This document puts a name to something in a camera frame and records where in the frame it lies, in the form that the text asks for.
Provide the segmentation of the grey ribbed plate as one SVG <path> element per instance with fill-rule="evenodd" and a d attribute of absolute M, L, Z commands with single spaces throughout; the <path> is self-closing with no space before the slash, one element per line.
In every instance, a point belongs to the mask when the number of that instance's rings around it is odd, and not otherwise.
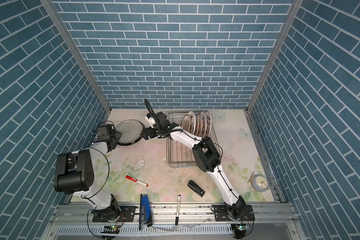
<path fill-rule="evenodd" d="M 142 139 L 141 133 L 144 125 L 137 120 L 126 120 L 116 126 L 116 131 L 121 133 L 118 145 L 130 146 Z"/>

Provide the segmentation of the watermelon pattern white plate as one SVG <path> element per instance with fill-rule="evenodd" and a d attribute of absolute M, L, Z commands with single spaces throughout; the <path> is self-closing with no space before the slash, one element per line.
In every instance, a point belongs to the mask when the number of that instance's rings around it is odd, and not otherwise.
<path fill-rule="evenodd" d="M 190 133 L 194 135 L 196 129 L 196 115 L 193 111 L 189 111 L 188 116 L 190 118 Z"/>

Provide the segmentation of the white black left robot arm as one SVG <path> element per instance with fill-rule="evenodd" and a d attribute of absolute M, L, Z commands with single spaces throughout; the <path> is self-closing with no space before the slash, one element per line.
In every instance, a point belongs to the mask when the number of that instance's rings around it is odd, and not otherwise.
<path fill-rule="evenodd" d="M 97 133 L 96 142 L 57 156 L 54 189 L 82 198 L 93 207 L 96 215 L 118 216 L 121 209 L 116 198 L 95 183 L 93 160 L 103 157 L 109 165 L 106 153 L 116 148 L 122 133 L 110 121 L 100 123 Z"/>

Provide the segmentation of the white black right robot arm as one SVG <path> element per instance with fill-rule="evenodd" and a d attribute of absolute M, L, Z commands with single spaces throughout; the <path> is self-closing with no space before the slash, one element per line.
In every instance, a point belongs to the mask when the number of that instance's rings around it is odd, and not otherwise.
<path fill-rule="evenodd" d="M 221 155 L 217 150 L 217 144 L 213 143 L 209 137 L 196 137 L 183 130 L 176 123 L 170 123 L 164 113 L 154 113 L 149 111 L 146 120 L 150 127 L 143 129 L 142 138 L 145 140 L 159 138 L 169 138 L 180 142 L 193 151 L 194 158 L 199 169 L 211 176 L 223 196 L 229 217 L 238 221 L 247 217 L 252 221 L 254 216 L 250 211 L 242 196 L 234 189 L 228 177 L 224 173 L 221 165 Z"/>

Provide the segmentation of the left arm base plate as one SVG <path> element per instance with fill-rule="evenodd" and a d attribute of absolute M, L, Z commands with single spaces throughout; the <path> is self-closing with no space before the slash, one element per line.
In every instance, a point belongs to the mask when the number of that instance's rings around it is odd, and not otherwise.
<path fill-rule="evenodd" d="M 108 222 L 133 222 L 136 212 L 136 206 L 121 206 L 114 210 L 111 207 L 103 210 L 91 210 L 94 214 L 94 223 L 108 223 Z"/>

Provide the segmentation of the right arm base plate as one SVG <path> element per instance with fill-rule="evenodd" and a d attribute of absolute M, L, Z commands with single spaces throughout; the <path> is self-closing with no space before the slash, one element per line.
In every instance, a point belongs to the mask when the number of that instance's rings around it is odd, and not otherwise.
<path fill-rule="evenodd" d="M 211 205 L 216 222 L 254 221 L 255 215 L 251 205 L 236 208 L 228 205 Z"/>

